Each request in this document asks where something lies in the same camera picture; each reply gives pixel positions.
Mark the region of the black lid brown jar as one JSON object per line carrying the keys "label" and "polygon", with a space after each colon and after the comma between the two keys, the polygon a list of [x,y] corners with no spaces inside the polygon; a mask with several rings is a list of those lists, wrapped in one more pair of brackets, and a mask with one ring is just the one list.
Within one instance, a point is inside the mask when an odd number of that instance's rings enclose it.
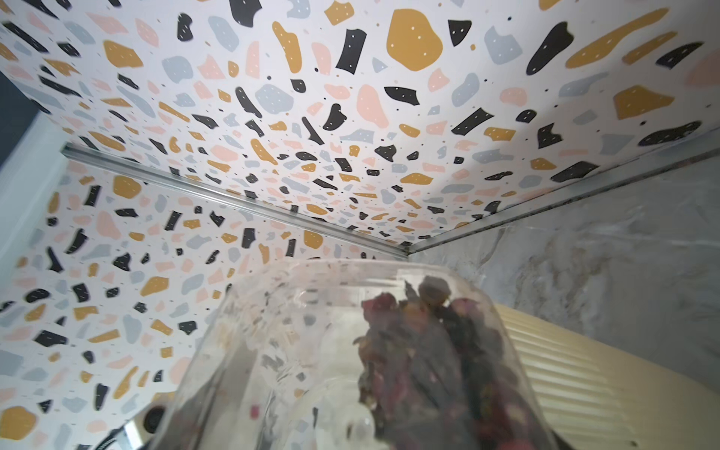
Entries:
{"label": "black lid brown jar", "polygon": [[154,449],[553,449],[492,301],[401,262],[290,260],[236,281]]}

